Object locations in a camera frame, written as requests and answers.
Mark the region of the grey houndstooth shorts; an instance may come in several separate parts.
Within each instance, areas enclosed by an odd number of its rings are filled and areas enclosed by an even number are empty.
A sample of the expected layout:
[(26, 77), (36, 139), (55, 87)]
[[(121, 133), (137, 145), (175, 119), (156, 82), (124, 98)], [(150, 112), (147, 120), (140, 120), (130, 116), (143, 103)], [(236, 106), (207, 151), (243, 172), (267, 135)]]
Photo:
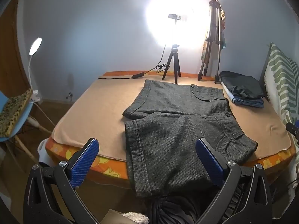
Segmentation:
[(238, 164), (258, 147), (240, 128), (219, 88), (146, 80), (123, 115), (127, 172), (141, 198), (212, 184), (196, 154), (200, 138)]

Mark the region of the folded blue jeans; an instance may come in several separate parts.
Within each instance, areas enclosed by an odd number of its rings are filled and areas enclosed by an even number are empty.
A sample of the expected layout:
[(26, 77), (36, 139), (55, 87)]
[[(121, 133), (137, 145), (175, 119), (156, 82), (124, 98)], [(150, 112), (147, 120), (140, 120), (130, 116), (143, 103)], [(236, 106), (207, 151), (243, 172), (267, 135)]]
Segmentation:
[(239, 105), (239, 106), (248, 106), (248, 107), (254, 107), (254, 108), (263, 108), (264, 102), (263, 99), (254, 99), (254, 100), (247, 100), (242, 99), (240, 97), (234, 96), (228, 88), (225, 86), (223, 82), (221, 82), (221, 85), (223, 86), (224, 91), (228, 95), (229, 99), (232, 101), (233, 104)]

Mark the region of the green striped white cushion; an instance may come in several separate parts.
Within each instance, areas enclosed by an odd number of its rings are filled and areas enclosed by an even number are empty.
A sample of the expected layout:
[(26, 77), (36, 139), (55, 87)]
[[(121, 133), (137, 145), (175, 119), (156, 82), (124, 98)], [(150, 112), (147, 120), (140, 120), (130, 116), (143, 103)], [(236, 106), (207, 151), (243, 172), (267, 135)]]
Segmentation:
[(298, 64), (274, 43), (269, 45), (264, 74), (268, 100), (284, 124), (298, 121)]

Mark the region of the orange floral mattress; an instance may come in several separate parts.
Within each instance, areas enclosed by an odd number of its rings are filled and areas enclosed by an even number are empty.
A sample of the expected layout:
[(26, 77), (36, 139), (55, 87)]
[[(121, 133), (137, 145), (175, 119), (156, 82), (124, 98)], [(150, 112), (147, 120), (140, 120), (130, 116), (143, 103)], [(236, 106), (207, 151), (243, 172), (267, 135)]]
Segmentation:
[[(131, 75), (133, 75), (133, 71), (113, 71), (106, 72), (102, 79), (130, 79)], [(292, 147), (275, 155), (253, 161), (248, 160), (247, 165), (261, 164), (268, 175), (269, 181), (274, 181), (295, 156), (294, 138), (293, 143)], [(59, 144), (51, 137), (46, 143), (46, 150), (54, 161), (68, 160), (79, 149), (79, 147)], [(88, 178), (100, 184), (116, 185), (123, 188), (129, 187), (125, 161), (109, 159), (100, 155), (93, 162)]]

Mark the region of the folded dark garment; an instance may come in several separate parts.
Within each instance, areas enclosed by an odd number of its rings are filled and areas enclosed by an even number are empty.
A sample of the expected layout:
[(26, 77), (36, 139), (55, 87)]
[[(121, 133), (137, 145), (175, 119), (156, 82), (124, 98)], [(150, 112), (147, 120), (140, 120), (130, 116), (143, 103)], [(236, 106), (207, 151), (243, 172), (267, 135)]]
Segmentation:
[(222, 71), (219, 77), (233, 96), (246, 100), (262, 99), (264, 97), (259, 82), (252, 76)]

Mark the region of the blue plastic chair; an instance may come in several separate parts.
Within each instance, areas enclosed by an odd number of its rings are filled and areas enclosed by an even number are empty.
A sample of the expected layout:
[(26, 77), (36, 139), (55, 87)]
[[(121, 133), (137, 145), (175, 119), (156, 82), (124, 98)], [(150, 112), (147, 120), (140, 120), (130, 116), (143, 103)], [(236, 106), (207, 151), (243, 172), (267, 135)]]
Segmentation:
[(11, 98), (1, 93), (1, 142), (7, 142), (10, 139), (15, 140), (34, 163), (38, 163), (38, 160), (22, 143), (17, 134), (26, 122), (34, 128), (51, 133), (30, 116), (33, 105), (40, 101), (37, 95), (38, 90), (32, 89), (28, 89), (24, 93)]

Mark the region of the tall silver tripod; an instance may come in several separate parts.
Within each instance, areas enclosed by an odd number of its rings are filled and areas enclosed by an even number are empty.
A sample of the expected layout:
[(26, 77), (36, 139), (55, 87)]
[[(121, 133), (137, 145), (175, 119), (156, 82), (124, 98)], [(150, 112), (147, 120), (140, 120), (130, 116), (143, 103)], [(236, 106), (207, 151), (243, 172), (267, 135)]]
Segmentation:
[(198, 81), (200, 81), (203, 78), (203, 76), (206, 76), (207, 74), (211, 58), (212, 46), (214, 43), (217, 45), (217, 70), (216, 75), (214, 77), (214, 83), (219, 83), (219, 66), (221, 60), (221, 50), (225, 47), (223, 30), (225, 30), (226, 28), (226, 15), (219, 0), (210, 0), (209, 16), (209, 29), (206, 33), (206, 38), (203, 43), (203, 50), (201, 55), (202, 64), (198, 73)]

